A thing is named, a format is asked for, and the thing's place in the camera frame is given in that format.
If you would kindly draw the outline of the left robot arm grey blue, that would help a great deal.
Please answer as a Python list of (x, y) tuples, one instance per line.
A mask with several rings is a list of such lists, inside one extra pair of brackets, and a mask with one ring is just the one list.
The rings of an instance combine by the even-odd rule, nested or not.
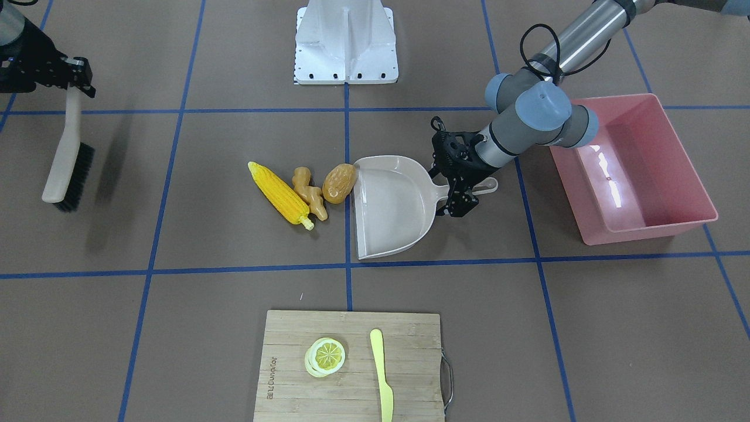
[(561, 33), (541, 24), (551, 43), (527, 56), (520, 40), (523, 66), (514, 74), (496, 74), (487, 83), (485, 103), (496, 117), (485, 128), (452, 132), (433, 117), (434, 162), (428, 174), (442, 175), (448, 183), (436, 215), (466, 216), (485, 192), (480, 184), (532, 146), (589, 144), (598, 132), (598, 117), (582, 105), (571, 104), (560, 83), (593, 65), (614, 35), (656, 5), (656, 1), (593, 1)]

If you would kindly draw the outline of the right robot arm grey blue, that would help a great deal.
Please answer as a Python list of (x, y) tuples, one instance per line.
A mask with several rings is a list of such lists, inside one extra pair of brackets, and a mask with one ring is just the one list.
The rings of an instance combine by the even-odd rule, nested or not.
[(86, 57), (68, 56), (16, 6), (1, 5), (1, 93), (32, 93), (38, 86), (80, 89), (96, 96), (92, 69)]

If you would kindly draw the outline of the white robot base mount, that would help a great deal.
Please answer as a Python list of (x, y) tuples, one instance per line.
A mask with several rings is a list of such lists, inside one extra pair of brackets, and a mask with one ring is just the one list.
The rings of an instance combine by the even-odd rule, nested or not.
[(394, 14), (380, 1), (310, 1), (296, 12), (293, 81), (299, 85), (399, 80)]

